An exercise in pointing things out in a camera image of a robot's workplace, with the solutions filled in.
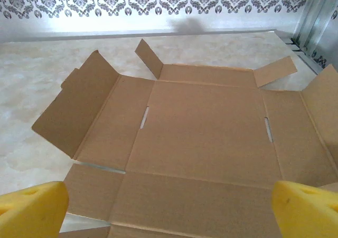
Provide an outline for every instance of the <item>flattened cardboard box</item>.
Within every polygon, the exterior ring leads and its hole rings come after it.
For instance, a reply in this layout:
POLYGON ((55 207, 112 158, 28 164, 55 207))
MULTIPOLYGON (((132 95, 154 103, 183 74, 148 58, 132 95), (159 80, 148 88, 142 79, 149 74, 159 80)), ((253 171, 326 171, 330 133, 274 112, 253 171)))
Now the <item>flattened cardboard box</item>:
POLYGON ((295 72, 291 58, 249 70, 163 64, 143 40, 136 53, 157 81, 120 75, 93 52, 32 127, 73 159, 127 172, 74 165, 70 213, 190 237, 271 237, 275 181, 337 182, 332 66, 301 92, 270 91, 259 87, 295 72))

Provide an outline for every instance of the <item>marble floor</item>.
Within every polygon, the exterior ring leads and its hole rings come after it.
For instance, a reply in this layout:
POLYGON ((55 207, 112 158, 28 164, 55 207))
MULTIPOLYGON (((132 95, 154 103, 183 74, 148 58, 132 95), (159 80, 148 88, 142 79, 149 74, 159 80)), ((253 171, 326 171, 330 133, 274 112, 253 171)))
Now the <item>marble floor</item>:
MULTIPOLYGON (((315 77, 273 32, 146 37, 164 63, 257 69, 291 56, 298 72, 267 89, 301 90, 315 77)), ((155 79, 135 54, 140 37, 0 44, 0 194, 63 180, 72 160, 31 130, 61 90, 60 84, 99 50, 124 75, 155 79)), ((61 231, 107 225, 67 215, 61 231)))

